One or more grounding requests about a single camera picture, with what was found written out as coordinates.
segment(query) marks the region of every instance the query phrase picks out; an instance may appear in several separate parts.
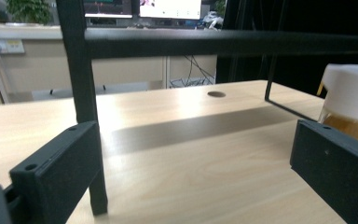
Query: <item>monitor screen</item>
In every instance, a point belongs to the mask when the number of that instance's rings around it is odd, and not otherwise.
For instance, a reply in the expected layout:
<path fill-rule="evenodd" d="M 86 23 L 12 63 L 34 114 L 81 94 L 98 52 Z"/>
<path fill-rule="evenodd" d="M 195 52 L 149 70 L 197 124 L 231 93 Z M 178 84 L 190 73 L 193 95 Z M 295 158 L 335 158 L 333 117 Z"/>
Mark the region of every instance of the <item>monitor screen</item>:
<path fill-rule="evenodd" d="M 140 16 L 198 20 L 201 0 L 140 0 Z"/>
<path fill-rule="evenodd" d="M 84 0 L 86 17 L 131 18 L 131 0 Z"/>

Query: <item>wooden desk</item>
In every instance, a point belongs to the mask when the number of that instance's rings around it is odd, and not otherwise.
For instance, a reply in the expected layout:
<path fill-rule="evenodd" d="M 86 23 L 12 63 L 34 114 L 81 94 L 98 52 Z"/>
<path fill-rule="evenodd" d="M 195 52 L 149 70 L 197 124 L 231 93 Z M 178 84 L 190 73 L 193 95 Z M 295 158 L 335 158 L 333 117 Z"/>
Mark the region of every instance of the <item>wooden desk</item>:
<path fill-rule="evenodd" d="M 343 223 L 290 169 L 297 117 L 265 81 L 98 96 L 109 214 L 85 194 L 69 223 Z M 227 96 L 213 98 L 208 91 Z M 310 117 L 323 101 L 274 84 Z M 75 124 L 72 100 L 0 106 L 0 184 Z"/>

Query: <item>green leaves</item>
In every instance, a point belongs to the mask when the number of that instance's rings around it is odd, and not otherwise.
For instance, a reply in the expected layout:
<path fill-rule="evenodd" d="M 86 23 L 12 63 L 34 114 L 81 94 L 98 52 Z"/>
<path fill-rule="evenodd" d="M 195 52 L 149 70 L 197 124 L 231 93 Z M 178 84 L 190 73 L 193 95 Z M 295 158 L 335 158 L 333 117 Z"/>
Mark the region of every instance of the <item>green leaves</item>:
<path fill-rule="evenodd" d="M 46 24 L 50 11 L 45 0 L 7 0 L 7 12 L 13 21 Z"/>
<path fill-rule="evenodd" d="M 226 0 L 218 0 L 214 4 L 215 10 L 217 11 L 217 14 L 224 17 L 226 12 Z"/>

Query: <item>screw hole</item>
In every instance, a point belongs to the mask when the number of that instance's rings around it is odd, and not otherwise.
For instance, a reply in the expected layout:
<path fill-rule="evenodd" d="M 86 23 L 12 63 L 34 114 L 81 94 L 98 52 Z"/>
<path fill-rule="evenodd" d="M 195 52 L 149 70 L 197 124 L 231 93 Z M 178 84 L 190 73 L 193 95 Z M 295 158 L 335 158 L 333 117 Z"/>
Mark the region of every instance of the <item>screw hole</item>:
<path fill-rule="evenodd" d="M 36 168 L 36 164 L 31 164 L 31 165 L 27 165 L 25 166 L 25 170 L 26 171 L 30 171 L 30 170 L 33 170 L 34 168 Z"/>
<path fill-rule="evenodd" d="M 225 97 L 226 96 L 226 94 L 221 91 L 210 91 L 210 92 L 208 92 L 208 95 L 212 96 L 212 97 Z"/>

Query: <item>white jar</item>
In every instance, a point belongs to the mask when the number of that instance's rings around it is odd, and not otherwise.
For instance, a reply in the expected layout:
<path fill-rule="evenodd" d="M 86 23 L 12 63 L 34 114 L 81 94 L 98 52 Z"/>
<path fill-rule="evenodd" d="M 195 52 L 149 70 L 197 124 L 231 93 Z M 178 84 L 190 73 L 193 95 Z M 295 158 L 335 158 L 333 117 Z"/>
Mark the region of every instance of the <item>white jar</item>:
<path fill-rule="evenodd" d="M 358 64 L 328 64 L 322 82 L 328 93 L 319 122 L 358 139 Z"/>

